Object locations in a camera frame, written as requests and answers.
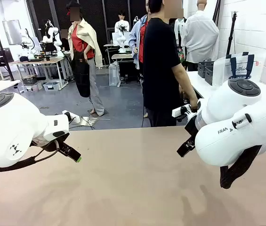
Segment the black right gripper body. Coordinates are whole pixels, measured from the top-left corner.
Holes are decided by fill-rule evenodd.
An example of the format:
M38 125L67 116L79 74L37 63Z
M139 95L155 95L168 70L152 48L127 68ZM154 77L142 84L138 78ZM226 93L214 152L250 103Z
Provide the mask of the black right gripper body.
M196 114L193 116L188 116L187 117L187 124L185 125L185 130L191 135L190 140L194 141L195 137L198 133L198 129L196 128L195 125L195 119L196 119Z

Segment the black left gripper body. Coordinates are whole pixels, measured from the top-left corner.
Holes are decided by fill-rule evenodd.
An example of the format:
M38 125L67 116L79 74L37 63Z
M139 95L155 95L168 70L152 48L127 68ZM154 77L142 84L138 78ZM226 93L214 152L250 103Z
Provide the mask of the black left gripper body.
M69 137L69 135L70 133L66 133L62 136L56 137L52 141L35 138L32 140L32 145L44 148L47 152L54 152L57 148L59 148L61 152L70 152L71 147L65 143L65 140Z

